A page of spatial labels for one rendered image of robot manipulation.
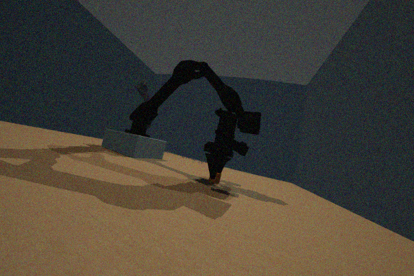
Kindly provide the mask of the orange block with dark square mark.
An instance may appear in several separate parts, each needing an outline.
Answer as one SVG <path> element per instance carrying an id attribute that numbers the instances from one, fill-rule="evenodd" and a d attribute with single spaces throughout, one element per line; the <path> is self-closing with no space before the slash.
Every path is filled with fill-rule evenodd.
<path id="1" fill-rule="evenodd" d="M 213 180 L 213 179 L 211 179 L 209 177 L 209 181 L 208 182 L 212 182 L 214 184 L 219 184 L 220 183 L 220 179 L 221 179 L 221 175 L 222 175 L 221 173 L 218 173 L 217 172 L 215 179 Z"/>

